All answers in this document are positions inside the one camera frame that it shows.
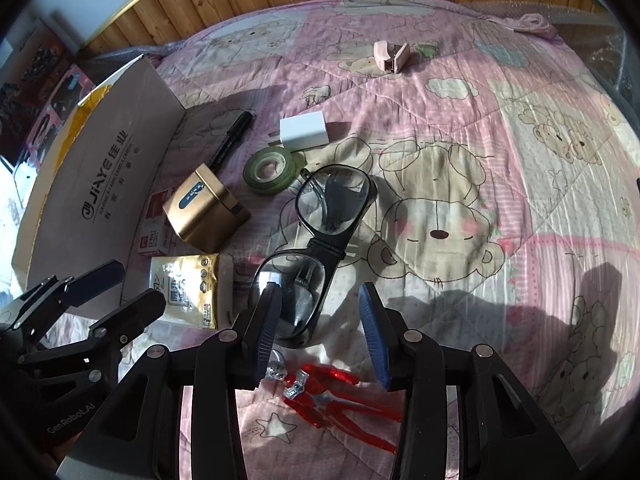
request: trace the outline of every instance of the bed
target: bed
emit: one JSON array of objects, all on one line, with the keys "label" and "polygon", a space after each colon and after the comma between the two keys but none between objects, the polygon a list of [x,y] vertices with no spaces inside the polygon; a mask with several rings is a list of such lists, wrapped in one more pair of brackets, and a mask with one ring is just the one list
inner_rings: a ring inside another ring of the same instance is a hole
[{"label": "bed", "polygon": [[[498,351],[583,465],[638,391],[640,143],[548,23],[527,23],[530,33],[515,32],[515,22],[443,0],[318,0],[210,27],[158,67],[187,114],[151,191],[178,186],[241,111],[255,115],[219,173],[252,214],[224,247],[236,270],[234,308],[243,308],[261,261],[304,246],[308,234],[293,209],[300,182],[259,196],[242,168],[278,139],[280,118],[322,110],[331,142],[303,152],[306,167],[360,168],[378,199],[334,277],[311,345],[283,351],[287,361],[349,369],[375,392],[357,308],[358,286],[374,282],[409,327],[443,345]],[[376,40],[409,43],[401,74],[377,69]],[[196,252],[180,240],[172,247]],[[148,259],[133,250],[123,300],[147,276]],[[65,316],[49,338],[84,338],[87,325]],[[153,343],[177,349],[208,335],[156,322],[127,347],[121,374]],[[313,428],[281,393],[271,381],[237,393],[249,478],[388,478],[390,453]],[[187,389],[183,478],[190,402]],[[456,413],[449,392],[448,478],[458,474]],[[372,431],[395,441],[399,428]]]}]

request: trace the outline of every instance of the black sunglasses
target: black sunglasses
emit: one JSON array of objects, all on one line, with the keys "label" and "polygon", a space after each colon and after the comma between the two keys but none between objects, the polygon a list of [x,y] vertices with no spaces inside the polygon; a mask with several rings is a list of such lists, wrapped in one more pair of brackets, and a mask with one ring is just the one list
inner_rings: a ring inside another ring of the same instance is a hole
[{"label": "black sunglasses", "polygon": [[306,180],[296,197],[296,213],[312,238],[305,249],[269,256],[255,273],[249,293],[253,307],[267,283],[280,285],[282,310],[276,339],[288,348],[304,346],[311,339],[335,269],[378,196],[369,175],[351,166],[331,164],[313,174],[302,170],[300,175]]}]

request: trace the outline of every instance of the silver screw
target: silver screw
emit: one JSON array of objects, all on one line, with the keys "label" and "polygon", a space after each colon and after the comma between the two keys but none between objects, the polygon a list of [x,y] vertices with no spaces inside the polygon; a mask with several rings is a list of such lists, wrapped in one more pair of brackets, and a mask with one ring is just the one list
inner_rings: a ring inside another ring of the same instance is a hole
[{"label": "silver screw", "polygon": [[420,332],[418,332],[417,330],[407,330],[404,333],[404,338],[409,343],[417,343],[418,341],[422,340],[422,334]]},{"label": "silver screw", "polygon": [[478,345],[476,346],[476,354],[480,357],[491,357],[494,354],[494,349],[489,345]]},{"label": "silver screw", "polygon": [[238,334],[235,330],[231,330],[230,328],[223,330],[218,334],[218,338],[220,339],[220,341],[223,341],[225,343],[231,343],[232,341],[235,341],[236,337],[238,337]]},{"label": "silver screw", "polygon": [[164,346],[162,345],[153,345],[149,347],[146,351],[146,355],[151,357],[152,359],[158,359],[164,354]]},{"label": "silver screw", "polygon": [[102,377],[102,372],[100,370],[91,370],[89,372],[89,380],[92,383],[97,383]]}]

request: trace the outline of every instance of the red toy figure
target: red toy figure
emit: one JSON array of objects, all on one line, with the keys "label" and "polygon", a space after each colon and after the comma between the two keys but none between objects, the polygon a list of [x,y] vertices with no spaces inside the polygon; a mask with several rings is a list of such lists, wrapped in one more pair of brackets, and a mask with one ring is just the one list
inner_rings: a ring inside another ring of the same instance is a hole
[{"label": "red toy figure", "polygon": [[333,426],[367,444],[396,453],[396,446],[367,433],[344,414],[349,411],[369,413],[396,422],[402,421],[402,413],[398,410],[358,398],[355,392],[344,393],[332,389],[332,380],[355,386],[360,382],[355,375],[332,366],[312,364],[303,365],[295,374],[288,374],[282,354],[272,350],[266,378],[284,381],[286,388],[282,393],[282,400],[309,424],[316,428]]}]

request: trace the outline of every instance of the gold ring box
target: gold ring box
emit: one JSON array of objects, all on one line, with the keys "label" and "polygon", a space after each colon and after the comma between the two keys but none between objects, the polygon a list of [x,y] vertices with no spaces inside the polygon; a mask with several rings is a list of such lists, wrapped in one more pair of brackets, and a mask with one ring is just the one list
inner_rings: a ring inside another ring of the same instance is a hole
[{"label": "gold ring box", "polygon": [[216,253],[251,214],[213,172],[201,164],[162,206],[181,240]]}]

